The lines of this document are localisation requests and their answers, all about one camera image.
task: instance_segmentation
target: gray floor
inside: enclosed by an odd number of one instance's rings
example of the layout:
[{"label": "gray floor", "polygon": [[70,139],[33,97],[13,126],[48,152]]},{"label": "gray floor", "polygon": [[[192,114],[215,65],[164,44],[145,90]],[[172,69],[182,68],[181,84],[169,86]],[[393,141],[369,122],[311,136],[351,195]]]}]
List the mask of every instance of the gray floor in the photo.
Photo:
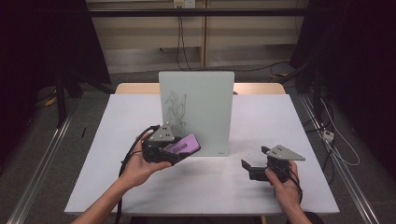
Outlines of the gray floor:
[{"label": "gray floor", "polygon": [[[287,61],[292,47],[281,46],[279,48],[284,49],[284,51],[274,50],[274,52],[282,53],[275,54],[275,56],[273,54],[271,57],[268,56],[270,55],[268,48],[234,48],[233,51],[224,49],[224,55],[221,55],[218,50],[216,60],[212,63],[216,66],[228,66],[229,69],[236,71],[259,68],[263,64],[269,64],[268,62],[271,62],[271,60],[277,62]],[[238,50],[242,50],[245,53],[238,54]],[[175,50],[165,49],[164,51],[168,53],[166,56],[163,55],[163,51],[158,49],[147,50],[146,53],[140,51],[138,54],[139,59],[136,59],[137,56],[132,51],[105,52],[109,70],[113,71],[111,74],[113,86],[117,86],[121,82],[155,82],[158,81],[159,70],[178,69],[175,62]],[[189,58],[197,59],[198,51],[196,49],[188,49],[188,53],[190,53]],[[117,60],[117,57],[121,57],[127,63]],[[195,62],[196,66],[194,67],[199,67],[199,62]],[[276,79],[271,74],[285,74],[291,70],[285,64],[280,64],[271,69],[235,72],[235,81],[268,82]],[[75,218],[72,215],[65,214],[64,207],[90,149],[108,100],[108,95],[89,86],[82,86],[84,95],[81,99],[67,98],[66,100],[69,110],[73,106],[77,106],[76,112],[73,115],[68,131],[64,135],[64,140],[51,161],[49,170],[24,219],[24,223],[69,223]],[[301,121],[309,120],[310,118],[302,103],[301,95],[295,90],[294,82],[290,81],[284,87],[287,94],[290,95]],[[396,211],[396,182],[394,178],[373,158],[364,141],[353,133],[353,127],[351,127],[347,118],[344,117],[342,109],[337,107],[336,102],[332,102],[332,108],[337,129],[350,145],[356,149],[361,159],[359,165],[348,166],[348,169],[361,187],[361,191],[367,197],[369,204],[373,207],[378,223],[394,223],[394,220],[396,220],[396,213],[394,212]],[[56,123],[56,105],[38,108],[21,143],[9,156],[3,174],[0,176],[0,223],[6,223],[11,216],[18,199],[25,191],[31,177],[35,173],[35,168],[40,163],[50,143],[55,132]],[[312,124],[305,127],[306,130],[312,128]],[[318,133],[308,132],[307,137],[318,157],[318,161],[323,163],[326,157],[326,150],[318,138]],[[343,158],[346,161],[356,161],[356,156],[347,143],[340,138],[339,134],[335,136],[335,139],[336,146]],[[329,164],[325,175],[331,175],[331,172],[332,169]],[[362,218],[356,202],[337,171],[335,171],[335,178],[330,187],[341,212],[323,216],[322,219],[325,223],[367,223]],[[267,217],[268,223],[284,223],[285,220],[286,218],[282,216]],[[128,223],[129,220],[125,217],[122,221],[122,223]],[[111,222],[112,217],[108,219],[107,223]]]}]

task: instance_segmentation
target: left hand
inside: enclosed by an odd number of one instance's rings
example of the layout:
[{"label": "left hand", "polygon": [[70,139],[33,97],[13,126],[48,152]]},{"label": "left hand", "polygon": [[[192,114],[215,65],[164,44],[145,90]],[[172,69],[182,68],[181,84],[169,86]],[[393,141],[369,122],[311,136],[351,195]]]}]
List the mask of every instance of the left hand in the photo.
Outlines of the left hand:
[{"label": "left hand", "polygon": [[155,172],[172,166],[169,161],[162,161],[158,163],[148,163],[145,161],[143,158],[143,152],[141,151],[142,140],[148,135],[149,133],[146,133],[141,139],[138,140],[132,151],[134,154],[131,156],[131,159],[129,159],[124,172],[118,180],[125,190],[142,185]]}]

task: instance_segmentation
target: human hand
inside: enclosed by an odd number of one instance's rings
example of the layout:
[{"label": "human hand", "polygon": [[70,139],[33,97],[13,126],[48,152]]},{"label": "human hand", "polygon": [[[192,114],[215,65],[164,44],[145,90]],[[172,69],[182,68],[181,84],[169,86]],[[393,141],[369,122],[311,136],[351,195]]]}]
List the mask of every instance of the human hand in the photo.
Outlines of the human hand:
[{"label": "human hand", "polygon": [[[292,171],[290,178],[293,178],[298,183],[297,164],[294,161],[289,161],[290,169]],[[300,206],[300,191],[292,180],[287,180],[281,183],[276,174],[269,168],[265,169],[265,174],[268,176],[271,186],[274,186],[276,198],[279,201],[282,211],[289,217],[296,211],[302,211]]]},{"label": "human hand", "polygon": [[132,150],[132,156],[118,180],[124,187],[125,191],[142,185],[155,172],[172,166],[172,164],[168,161],[162,161],[158,163],[148,163],[145,161],[142,152],[142,141],[148,135],[149,133],[146,133],[141,139],[137,141],[136,146]]}]

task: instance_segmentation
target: white table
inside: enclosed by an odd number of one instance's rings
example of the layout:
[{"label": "white table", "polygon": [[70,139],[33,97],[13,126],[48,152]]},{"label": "white table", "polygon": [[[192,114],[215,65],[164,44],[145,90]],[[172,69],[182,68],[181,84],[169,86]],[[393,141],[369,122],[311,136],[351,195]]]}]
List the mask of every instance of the white table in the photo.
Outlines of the white table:
[{"label": "white table", "polygon": [[[87,209],[116,180],[120,161],[136,136],[162,124],[160,95],[111,95],[91,150],[70,196],[66,213]],[[130,216],[250,216],[280,214],[273,188],[252,181],[241,159],[265,166],[261,146],[280,144],[301,154],[297,161],[304,191],[302,208],[318,214],[339,212],[290,97],[235,95],[230,155],[190,157],[150,177],[123,197]]]}]

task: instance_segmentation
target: drawing on panel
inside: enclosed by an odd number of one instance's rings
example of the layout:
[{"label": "drawing on panel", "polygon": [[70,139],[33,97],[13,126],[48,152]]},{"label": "drawing on panel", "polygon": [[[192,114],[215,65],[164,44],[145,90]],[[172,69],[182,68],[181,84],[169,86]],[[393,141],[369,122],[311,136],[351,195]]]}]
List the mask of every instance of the drawing on panel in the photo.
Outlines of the drawing on panel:
[{"label": "drawing on panel", "polygon": [[186,112],[187,95],[179,100],[178,95],[171,91],[165,105],[168,107],[166,111],[166,121],[169,122],[172,132],[176,136],[182,136],[186,129],[186,122],[183,120]]}]

